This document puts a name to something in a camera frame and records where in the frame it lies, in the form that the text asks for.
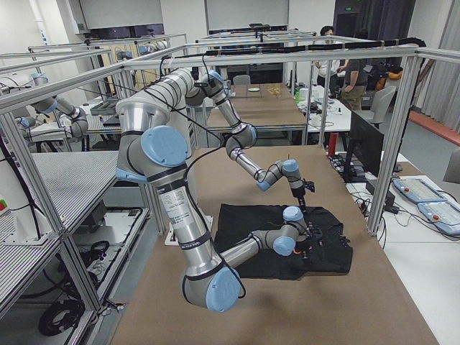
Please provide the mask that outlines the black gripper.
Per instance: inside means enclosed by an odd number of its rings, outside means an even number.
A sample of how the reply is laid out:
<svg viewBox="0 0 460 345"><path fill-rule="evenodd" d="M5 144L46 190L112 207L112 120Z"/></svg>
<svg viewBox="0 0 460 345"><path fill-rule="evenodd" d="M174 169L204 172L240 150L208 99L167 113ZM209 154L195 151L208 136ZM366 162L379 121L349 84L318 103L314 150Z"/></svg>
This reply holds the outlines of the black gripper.
<svg viewBox="0 0 460 345"><path fill-rule="evenodd" d="M296 254L300 254L302 257L311 257L315 244L315 239L311 237L308 237L302 241L297 241Z"/></svg>
<svg viewBox="0 0 460 345"><path fill-rule="evenodd" d="M304 187L297 187L291 189L292 195L298 199L299 208L303 214L307 211L306 203L305 203L305 188Z"/></svg>

